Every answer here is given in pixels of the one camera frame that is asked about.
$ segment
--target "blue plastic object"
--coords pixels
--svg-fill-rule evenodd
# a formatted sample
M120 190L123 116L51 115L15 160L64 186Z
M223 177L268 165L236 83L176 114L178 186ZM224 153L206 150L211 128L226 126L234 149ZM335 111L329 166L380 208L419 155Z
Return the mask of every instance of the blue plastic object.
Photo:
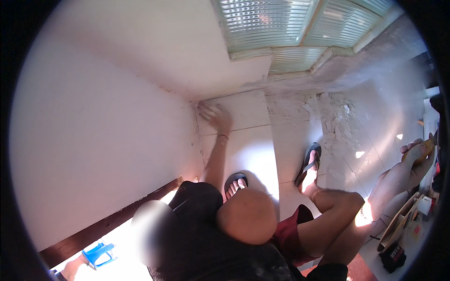
M111 251L114 248L114 246L115 246L114 244L105 245L104 243L100 242L97 246L95 246L95 248L87 252L85 250L82 250L81 252L83 253L83 256L89 261L90 266L92 266L95 270L97 270L98 267L101 267L117 259L117 257L113 257L109 253L109 251ZM107 254L109 256L109 260L101 264L95 264L95 262L103 254Z

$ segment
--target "black t-shirt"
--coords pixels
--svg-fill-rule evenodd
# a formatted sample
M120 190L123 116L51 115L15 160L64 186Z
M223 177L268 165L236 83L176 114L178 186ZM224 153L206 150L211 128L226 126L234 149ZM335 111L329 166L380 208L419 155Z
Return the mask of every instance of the black t-shirt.
M153 280L346 279L347 267L341 264L319 266L305 278L273 244L249 245L227 236L216 226L222 203L222 195L212 185L182 183L169 203L178 218L178 231L164 249L168 259L163 266L148 269Z

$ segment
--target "flip-flop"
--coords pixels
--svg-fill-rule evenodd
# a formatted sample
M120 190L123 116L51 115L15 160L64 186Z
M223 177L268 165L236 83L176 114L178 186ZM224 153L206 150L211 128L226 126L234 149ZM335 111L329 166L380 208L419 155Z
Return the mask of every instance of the flip-flop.
M308 164L311 151L313 151L313 150L316 151L316 154L315 154L315 157L314 157L314 161L312 161L310 164ZM314 166L316 162L318 164L317 169L319 169L319 167L320 167L320 156L321 155L322 155L322 148L320 147L320 144L312 143L308 147L308 149L306 150L306 153L305 153L305 158L303 160L303 164L301 166L300 172L298 173L297 177L295 178L294 184L295 184L296 187L300 186L300 184L302 183L302 181L306 177L306 171L309 168L311 168L312 166Z
M224 185L224 194L226 195L226 192L228 191L228 189L230 188L230 185L233 184L233 181L237 181L238 179L242 178L245 181L245 185L248 187L248 180L247 180L247 176L243 173L235 173L232 174L231 176L228 177L228 179L225 182Z

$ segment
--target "red shorts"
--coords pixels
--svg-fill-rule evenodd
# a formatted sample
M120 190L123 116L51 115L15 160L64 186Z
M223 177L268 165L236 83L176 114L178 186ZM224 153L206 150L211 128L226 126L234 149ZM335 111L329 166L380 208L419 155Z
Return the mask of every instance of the red shorts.
M313 219L311 211L301 204L291 217L278 223L275 234L270 239L270 242L277 247L278 251L296 267L316 259L305 253L297 232L298 224Z

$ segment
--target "bracelet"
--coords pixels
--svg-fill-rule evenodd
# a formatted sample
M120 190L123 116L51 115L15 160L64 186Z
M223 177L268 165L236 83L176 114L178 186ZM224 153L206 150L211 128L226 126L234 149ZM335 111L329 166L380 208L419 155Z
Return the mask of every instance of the bracelet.
M219 137L221 137L221 136L225 137L225 138L226 138L226 140L228 140L228 137L227 137L227 136L225 136L224 134L218 134L218 135L217 135L217 137L218 137L218 138L219 138Z
M378 219L376 219L376 220L371 220L371 219L367 218L366 216L364 216L364 213L363 213L363 207L361 207L361 209L360 209L360 214L363 216L363 218L364 218L365 220L370 221L370 223L374 223L374 222L378 221Z

